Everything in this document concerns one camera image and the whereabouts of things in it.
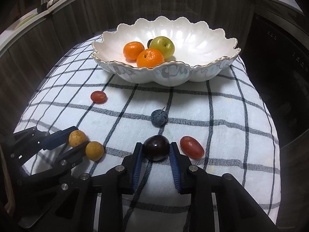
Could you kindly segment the large red grape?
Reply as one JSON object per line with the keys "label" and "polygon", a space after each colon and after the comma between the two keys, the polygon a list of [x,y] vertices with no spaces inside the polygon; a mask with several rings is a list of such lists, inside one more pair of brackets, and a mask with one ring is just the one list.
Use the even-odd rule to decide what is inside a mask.
{"label": "large red grape", "polygon": [[182,151],[194,160],[199,160],[204,156],[204,149],[201,144],[190,136],[184,136],[180,140]]}

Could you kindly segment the large orange mandarin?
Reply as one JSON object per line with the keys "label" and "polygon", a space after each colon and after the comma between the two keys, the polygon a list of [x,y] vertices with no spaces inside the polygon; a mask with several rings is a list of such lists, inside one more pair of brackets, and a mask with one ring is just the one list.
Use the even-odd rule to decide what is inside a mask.
{"label": "large orange mandarin", "polygon": [[138,68],[154,68],[165,61],[163,54],[154,48],[148,48],[142,51],[137,60],[136,64]]}

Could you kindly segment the dark purple plum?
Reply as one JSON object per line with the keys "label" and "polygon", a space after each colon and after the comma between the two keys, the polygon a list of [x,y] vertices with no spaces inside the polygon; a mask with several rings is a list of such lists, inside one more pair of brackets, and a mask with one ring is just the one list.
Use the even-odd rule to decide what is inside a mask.
{"label": "dark purple plum", "polygon": [[143,156],[150,161],[161,161],[169,156],[170,143],[165,136],[155,135],[143,144]]}

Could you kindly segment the blue wrinkled fruit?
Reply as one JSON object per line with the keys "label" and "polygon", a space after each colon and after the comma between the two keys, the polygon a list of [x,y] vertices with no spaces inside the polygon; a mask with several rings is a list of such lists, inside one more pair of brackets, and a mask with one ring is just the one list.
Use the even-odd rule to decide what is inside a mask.
{"label": "blue wrinkled fruit", "polygon": [[151,113],[150,121],[154,127],[161,127],[168,121],[168,114],[164,109],[156,109]]}

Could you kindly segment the small orange mandarin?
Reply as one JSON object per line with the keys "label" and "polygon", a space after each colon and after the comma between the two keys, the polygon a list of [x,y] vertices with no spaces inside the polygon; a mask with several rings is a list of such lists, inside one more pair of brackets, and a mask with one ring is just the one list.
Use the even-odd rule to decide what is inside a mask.
{"label": "small orange mandarin", "polygon": [[139,54],[144,51],[144,46],[142,43],[137,41],[132,41],[125,44],[123,48],[123,55],[129,61],[136,61]]}

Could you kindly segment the green apple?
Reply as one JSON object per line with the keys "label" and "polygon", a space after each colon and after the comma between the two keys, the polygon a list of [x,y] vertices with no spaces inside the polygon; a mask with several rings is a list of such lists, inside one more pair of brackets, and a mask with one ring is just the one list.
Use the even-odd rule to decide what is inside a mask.
{"label": "green apple", "polygon": [[174,55],[174,43],[167,37],[159,36],[153,39],[150,48],[159,50],[165,59],[169,59]]}

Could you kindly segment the yellow longan fruit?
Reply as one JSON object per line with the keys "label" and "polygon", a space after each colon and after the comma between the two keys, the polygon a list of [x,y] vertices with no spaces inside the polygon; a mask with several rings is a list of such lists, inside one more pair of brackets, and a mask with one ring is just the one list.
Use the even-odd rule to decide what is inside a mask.
{"label": "yellow longan fruit", "polygon": [[74,148],[83,142],[88,141],[88,138],[81,130],[74,130],[69,135],[69,145]]}
{"label": "yellow longan fruit", "polygon": [[85,148],[86,156],[92,161],[98,161],[103,157],[104,147],[97,141],[91,141]]}

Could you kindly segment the checkered white cloth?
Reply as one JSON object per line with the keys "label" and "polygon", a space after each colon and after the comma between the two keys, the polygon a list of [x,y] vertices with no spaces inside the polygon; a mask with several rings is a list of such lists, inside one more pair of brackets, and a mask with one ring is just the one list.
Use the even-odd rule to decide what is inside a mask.
{"label": "checkered white cloth", "polygon": [[[209,174],[232,174],[276,222],[281,201],[279,138],[274,121],[237,58],[213,79],[177,87],[132,84],[104,71],[92,58],[92,40],[74,46],[52,68],[30,99],[15,131],[56,132],[71,126],[100,142],[100,161],[84,159],[72,173],[105,174],[154,135],[170,142],[196,139],[205,153],[192,163]],[[107,95],[94,103],[94,91]],[[150,115],[164,109],[168,121],[154,127]]]}

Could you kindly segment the white scalloped bowl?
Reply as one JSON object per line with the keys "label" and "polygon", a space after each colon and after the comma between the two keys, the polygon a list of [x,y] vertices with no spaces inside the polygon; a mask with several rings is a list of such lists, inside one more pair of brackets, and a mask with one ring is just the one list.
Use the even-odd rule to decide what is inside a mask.
{"label": "white scalloped bowl", "polygon": [[159,16],[103,32],[102,40],[92,44],[91,56],[104,71],[127,82],[172,87],[217,76],[239,56],[237,43],[204,21]]}

